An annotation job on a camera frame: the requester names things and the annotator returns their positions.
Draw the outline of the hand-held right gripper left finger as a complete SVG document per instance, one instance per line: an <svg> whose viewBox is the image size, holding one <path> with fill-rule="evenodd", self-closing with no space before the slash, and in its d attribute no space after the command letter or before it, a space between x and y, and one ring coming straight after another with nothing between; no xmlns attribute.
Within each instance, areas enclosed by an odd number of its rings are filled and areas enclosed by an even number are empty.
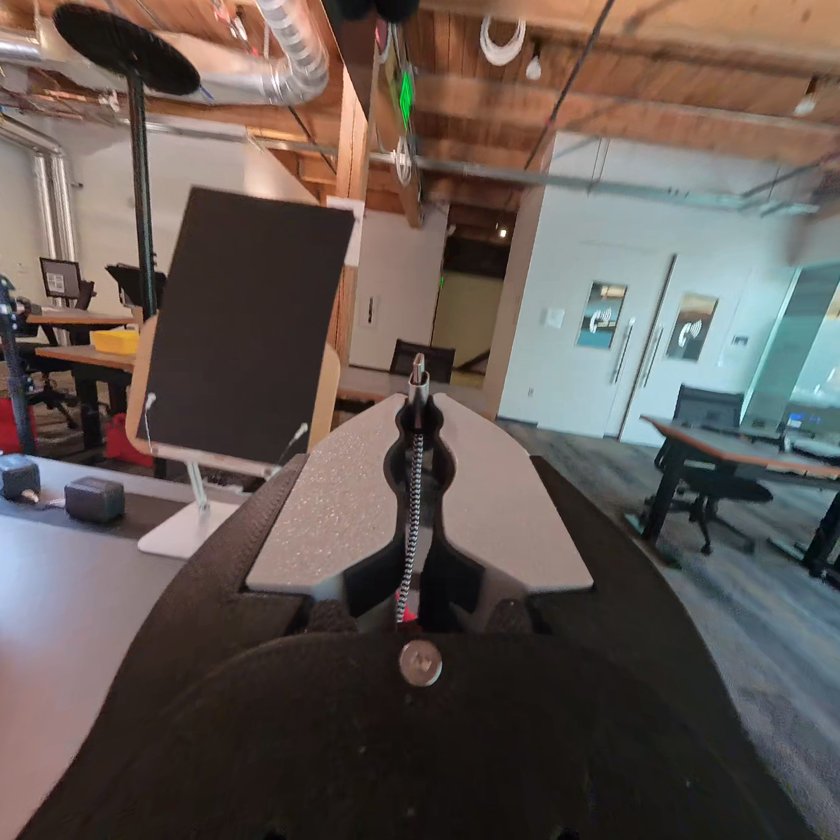
<svg viewBox="0 0 840 840"><path fill-rule="evenodd" d="M403 394L310 453L245 579L260 594L340 601L353 617L393 602L405 568Z"/></svg>

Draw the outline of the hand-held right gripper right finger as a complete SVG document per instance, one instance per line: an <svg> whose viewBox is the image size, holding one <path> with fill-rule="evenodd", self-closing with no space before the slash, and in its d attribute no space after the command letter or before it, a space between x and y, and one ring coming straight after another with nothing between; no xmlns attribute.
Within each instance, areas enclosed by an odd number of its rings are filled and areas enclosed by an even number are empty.
<svg viewBox="0 0 840 840"><path fill-rule="evenodd" d="M525 448L446 394L429 399L440 486L422 627L488 627L504 602L587 592L592 574Z"/></svg>

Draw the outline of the white metal stand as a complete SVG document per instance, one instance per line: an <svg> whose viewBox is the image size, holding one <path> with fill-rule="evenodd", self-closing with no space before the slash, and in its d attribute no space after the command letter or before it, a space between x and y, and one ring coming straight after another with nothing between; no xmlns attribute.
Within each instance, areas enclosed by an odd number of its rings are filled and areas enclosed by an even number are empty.
<svg viewBox="0 0 840 840"><path fill-rule="evenodd" d="M152 453L185 464L194 500L145 534L138 541L138 549L143 553L177 560L189 560L241 505L240 502L210 500L201 478L200 466L262 479L269 479L280 470L278 465L168 444L153 444Z"/></svg>

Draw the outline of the red plastic bin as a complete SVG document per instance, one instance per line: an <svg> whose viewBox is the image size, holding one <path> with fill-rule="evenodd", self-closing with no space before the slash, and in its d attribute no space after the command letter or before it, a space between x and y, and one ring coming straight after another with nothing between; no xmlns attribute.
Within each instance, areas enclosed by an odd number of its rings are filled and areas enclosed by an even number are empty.
<svg viewBox="0 0 840 840"><path fill-rule="evenodd" d="M124 464L154 468L154 458L139 451L130 441L125 427L126 414L114 414L104 426L104 457Z"/></svg>

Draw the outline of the black office chair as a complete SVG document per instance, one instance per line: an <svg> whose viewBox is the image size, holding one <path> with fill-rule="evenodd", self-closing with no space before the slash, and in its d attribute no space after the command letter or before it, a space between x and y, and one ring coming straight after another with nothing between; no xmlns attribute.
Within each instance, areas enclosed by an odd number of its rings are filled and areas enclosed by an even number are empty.
<svg viewBox="0 0 840 840"><path fill-rule="evenodd" d="M673 419L684 427L702 427L721 434L739 434L743 394L713 392L681 385L675 405ZM709 526L717 524L744 541L742 551L755 553L756 541L721 518L718 504L721 501L749 502L765 505L773 501L772 492L755 479L741 478L722 467L709 469L703 466L685 465L680 490L690 490L694 500L674 502L673 508L686 511L689 520L700 529L704 539L701 552L712 553Z"/></svg>

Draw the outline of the door poster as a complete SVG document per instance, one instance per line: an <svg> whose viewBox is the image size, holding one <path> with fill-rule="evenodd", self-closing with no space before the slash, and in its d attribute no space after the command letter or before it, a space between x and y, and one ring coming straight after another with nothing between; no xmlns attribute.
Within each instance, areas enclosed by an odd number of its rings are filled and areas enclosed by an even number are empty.
<svg viewBox="0 0 840 840"><path fill-rule="evenodd" d="M666 358L697 362L707 339L719 299L687 291L679 302Z"/></svg>
<svg viewBox="0 0 840 840"><path fill-rule="evenodd" d="M575 342L577 347L612 348L626 294L625 285L599 280L592 283Z"/></svg>

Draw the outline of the wooden office desk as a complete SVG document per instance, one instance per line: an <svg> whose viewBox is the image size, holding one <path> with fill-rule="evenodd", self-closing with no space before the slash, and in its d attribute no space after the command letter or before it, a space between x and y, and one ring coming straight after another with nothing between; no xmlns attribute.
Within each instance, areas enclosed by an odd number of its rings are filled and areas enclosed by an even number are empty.
<svg viewBox="0 0 840 840"><path fill-rule="evenodd" d="M653 425L664 438L654 460L660 472L658 488L653 496L645 500L638 515L627 517L644 541L656 544L669 513L684 512L689 517L688 512L673 508L674 502L690 503L695 497L690 490L679 489L685 465L709 469L722 467L737 477L757 480L768 489L769 484L787 484L830 490L833 500L811 541L804 548L798 549L772 538L768 541L777 550L804 566L811 577L838 586L838 458L818 458L816 454L805 452L802 448L787 451L782 444L749 441L740 434L721 434L702 427L684 427L675 421L651 416L643 416L643 420Z"/></svg>
<svg viewBox="0 0 840 840"><path fill-rule="evenodd" d="M98 386L102 383L108 387L107 408L111 415L126 413L136 354L103 353L91 344L40 349L36 354L48 361L70 364L83 445L82 454L71 456L70 460L79 465L103 465L106 459Z"/></svg>

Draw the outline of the grey cube charger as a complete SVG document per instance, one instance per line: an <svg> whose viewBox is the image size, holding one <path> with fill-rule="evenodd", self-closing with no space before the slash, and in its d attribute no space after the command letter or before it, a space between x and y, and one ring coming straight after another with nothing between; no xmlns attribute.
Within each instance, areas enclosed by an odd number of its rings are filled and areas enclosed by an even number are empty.
<svg viewBox="0 0 840 840"><path fill-rule="evenodd" d="M1 455L1 497L7 501L39 502L38 464L21 454Z"/></svg>
<svg viewBox="0 0 840 840"><path fill-rule="evenodd" d="M123 483L84 476L68 483L64 489L67 515L79 522L110 524L125 513Z"/></svg>

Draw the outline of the black tripod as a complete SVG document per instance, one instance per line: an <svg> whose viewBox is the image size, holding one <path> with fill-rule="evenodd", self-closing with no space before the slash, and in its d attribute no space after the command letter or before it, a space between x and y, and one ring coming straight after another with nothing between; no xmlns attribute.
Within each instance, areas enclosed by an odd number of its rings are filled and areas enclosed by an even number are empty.
<svg viewBox="0 0 840 840"><path fill-rule="evenodd" d="M24 455L33 456L36 455L37 445L29 415L28 378L16 344L16 306L11 296L12 289L11 281L1 275L1 341L8 370L7 392L21 451Z"/></svg>

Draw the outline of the black disc light stand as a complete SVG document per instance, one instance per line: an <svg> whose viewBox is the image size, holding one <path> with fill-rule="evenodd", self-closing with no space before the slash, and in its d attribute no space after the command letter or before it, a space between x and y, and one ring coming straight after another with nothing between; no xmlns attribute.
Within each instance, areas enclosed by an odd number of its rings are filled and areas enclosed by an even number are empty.
<svg viewBox="0 0 840 840"><path fill-rule="evenodd" d="M158 295L144 95L152 90L190 96L199 90L201 78L193 64L167 41L109 11L63 3L52 14L52 22L69 47L97 67L123 77L128 86L141 308L147 321L158 312Z"/></svg>

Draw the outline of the silver ventilation duct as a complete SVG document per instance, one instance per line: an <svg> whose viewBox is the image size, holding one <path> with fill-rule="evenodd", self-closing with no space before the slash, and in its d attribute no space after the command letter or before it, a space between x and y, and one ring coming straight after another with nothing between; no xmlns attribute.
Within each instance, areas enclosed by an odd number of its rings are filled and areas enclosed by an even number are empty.
<svg viewBox="0 0 840 840"><path fill-rule="evenodd" d="M282 56L253 55L186 33L148 29L193 64L201 86L185 97L147 91L210 106L296 107L319 97L329 83L329 52L312 23L308 4L256 2L256 6ZM3 27L2 62L55 71L92 90L126 91L123 77L99 68L69 47L52 15L37 16L32 35Z"/></svg>

